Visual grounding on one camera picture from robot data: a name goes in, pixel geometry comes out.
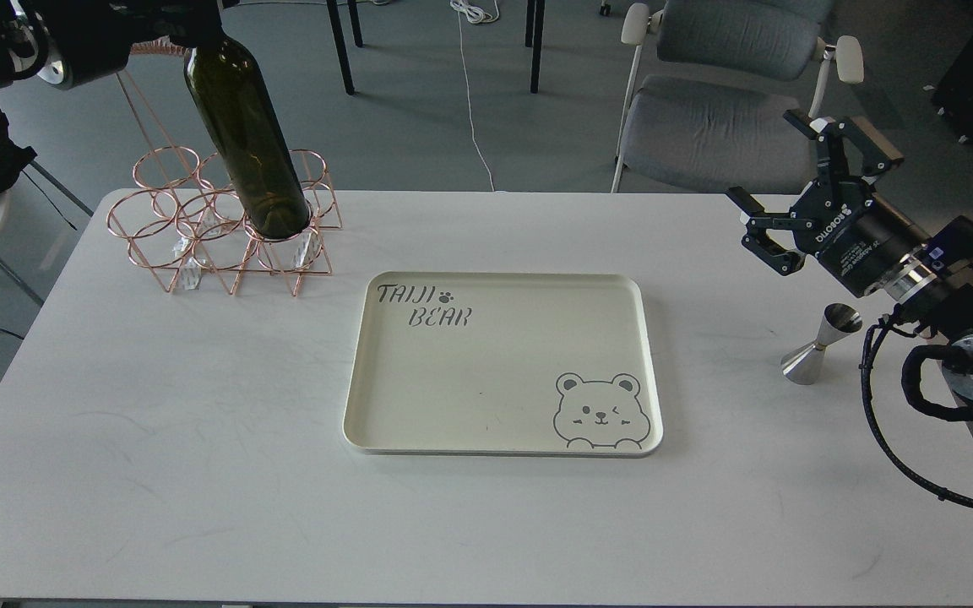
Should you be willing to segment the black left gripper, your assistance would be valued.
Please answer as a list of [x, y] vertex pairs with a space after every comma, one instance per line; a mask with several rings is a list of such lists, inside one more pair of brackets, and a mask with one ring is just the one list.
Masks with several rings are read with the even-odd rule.
[[37, 1], [47, 38], [38, 76], [61, 90], [120, 72], [133, 46], [163, 37], [194, 46], [221, 28], [224, 1]]

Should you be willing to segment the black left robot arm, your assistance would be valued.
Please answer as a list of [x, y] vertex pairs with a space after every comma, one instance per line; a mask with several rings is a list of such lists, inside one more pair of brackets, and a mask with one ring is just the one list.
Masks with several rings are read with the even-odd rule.
[[120, 72], [133, 47], [192, 45], [235, 1], [0, 1], [0, 89], [38, 76], [61, 90]]

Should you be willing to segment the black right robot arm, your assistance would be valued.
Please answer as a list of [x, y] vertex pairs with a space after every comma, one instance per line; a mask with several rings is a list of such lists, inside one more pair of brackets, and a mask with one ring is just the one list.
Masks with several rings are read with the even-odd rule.
[[902, 363], [908, 405], [949, 422], [973, 421], [973, 220], [959, 215], [929, 235], [875, 189], [903, 155], [864, 117], [812, 118], [800, 109], [785, 120], [816, 144], [816, 176], [786, 212], [769, 212], [742, 187], [727, 197], [746, 216], [742, 246], [787, 276], [814, 257], [853, 296], [885, 291], [895, 308], [862, 342], [862, 408], [889, 461], [939, 500], [973, 509], [972, 497], [934, 484], [893, 453], [872, 407], [870, 377], [887, 334], [905, 323], [943, 336], [922, 344]]

